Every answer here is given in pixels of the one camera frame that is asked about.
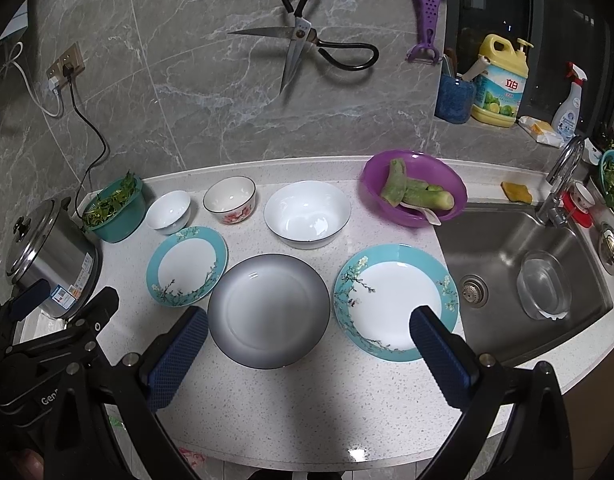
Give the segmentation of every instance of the drain strainer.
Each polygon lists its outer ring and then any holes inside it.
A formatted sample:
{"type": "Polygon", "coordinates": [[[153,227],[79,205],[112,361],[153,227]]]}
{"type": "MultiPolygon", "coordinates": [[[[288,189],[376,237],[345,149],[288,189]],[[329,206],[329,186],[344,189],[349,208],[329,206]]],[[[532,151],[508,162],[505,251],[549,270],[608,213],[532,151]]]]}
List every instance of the drain strainer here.
{"type": "Polygon", "coordinates": [[[460,280],[460,293],[462,298],[474,308],[478,308],[487,303],[487,285],[478,276],[468,274],[460,280]]]}

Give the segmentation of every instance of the teal rimmed plate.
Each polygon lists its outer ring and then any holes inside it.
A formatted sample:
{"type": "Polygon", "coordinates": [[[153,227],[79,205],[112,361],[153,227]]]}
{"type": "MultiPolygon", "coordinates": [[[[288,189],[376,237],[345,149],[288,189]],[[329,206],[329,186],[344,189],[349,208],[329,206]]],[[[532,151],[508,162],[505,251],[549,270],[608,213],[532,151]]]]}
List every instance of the teal rimmed plate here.
{"type": "Polygon", "coordinates": [[[334,311],[345,334],[386,361],[420,359],[409,335],[409,316],[424,304],[453,330],[459,302],[452,277],[438,260],[408,245],[360,251],[344,265],[334,287],[334,311]]]}
{"type": "Polygon", "coordinates": [[[209,294],[227,266],[227,245],[209,227],[187,227],[165,239],[147,266],[152,298],[165,306],[186,306],[209,294]]]}

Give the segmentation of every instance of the blue cup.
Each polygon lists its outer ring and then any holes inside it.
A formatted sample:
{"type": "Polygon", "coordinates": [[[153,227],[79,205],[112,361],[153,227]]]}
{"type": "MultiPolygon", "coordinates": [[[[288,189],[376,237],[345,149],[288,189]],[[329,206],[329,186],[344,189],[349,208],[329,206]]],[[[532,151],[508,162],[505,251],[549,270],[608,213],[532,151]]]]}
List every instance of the blue cup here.
{"type": "Polygon", "coordinates": [[[471,115],[471,105],[475,95],[476,85],[471,81],[441,74],[436,100],[436,117],[453,124],[466,123],[471,115]]]}

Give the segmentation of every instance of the white countertop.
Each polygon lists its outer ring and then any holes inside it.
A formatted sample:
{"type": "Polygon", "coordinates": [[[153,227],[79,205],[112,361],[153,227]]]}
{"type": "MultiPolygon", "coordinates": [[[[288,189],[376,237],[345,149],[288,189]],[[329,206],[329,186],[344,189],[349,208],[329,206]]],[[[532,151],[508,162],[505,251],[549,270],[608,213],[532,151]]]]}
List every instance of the white countertop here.
{"type": "MultiPolygon", "coordinates": [[[[410,244],[445,262],[431,227],[404,228],[388,222],[358,184],[364,156],[318,157],[234,164],[145,180],[160,196],[184,189],[193,197],[190,224],[207,225],[225,237],[228,268],[260,253],[284,253],[309,263],[331,290],[338,271],[357,251],[388,242],[410,244]],[[204,191],[235,174],[258,186],[258,206],[247,221],[218,224],[202,208],[204,191]],[[352,216],[330,245],[311,251],[292,249],[267,229],[263,206],[280,186],[297,180],[325,180],[352,201],[352,216]]],[[[468,187],[470,202],[506,201],[502,180],[524,183],[542,198],[540,173],[446,161],[468,187]]],[[[102,244],[103,267],[97,290],[109,285],[120,297],[118,312],[98,337],[110,362],[126,352],[142,352],[167,331],[180,310],[152,300],[145,269],[161,235],[141,225],[117,244],[102,244]]],[[[614,305],[614,277],[603,272],[614,305]]],[[[207,305],[208,298],[199,304],[207,305]]],[[[463,334],[460,319],[454,330],[463,334]]],[[[563,391],[591,371],[614,347],[612,311],[574,338],[543,354],[555,368],[563,391]]],[[[491,434],[504,429],[510,408],[502,408],[491,434]]],[[[432,456],[457,421],[423,360],[392,363],[361,351],[344,335],[333,313],[315,349],[293,365],[254,370],[227,358],[211,336],[188,371],[173,402],[159,418],[170,436],[218,459],[290,470],[352,470],[398,465],[432,456]]]]}

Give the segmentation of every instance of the yellow jug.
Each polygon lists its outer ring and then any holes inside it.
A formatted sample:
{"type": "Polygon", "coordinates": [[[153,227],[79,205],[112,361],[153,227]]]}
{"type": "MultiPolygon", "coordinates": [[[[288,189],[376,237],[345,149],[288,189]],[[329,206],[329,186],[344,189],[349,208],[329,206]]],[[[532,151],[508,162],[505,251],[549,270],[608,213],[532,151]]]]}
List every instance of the yellow jug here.
{"type": "Polygon", "coordinates": [[[529,76],[526,46],[533,46],[518,38],[520,48],[514,50],[509,40],[490,34],[480,46],[481,56],[491,64],[475,80],[476,97],[471,116],[481,123],[510,127],[516,122],[516,114],[529,76]]]}

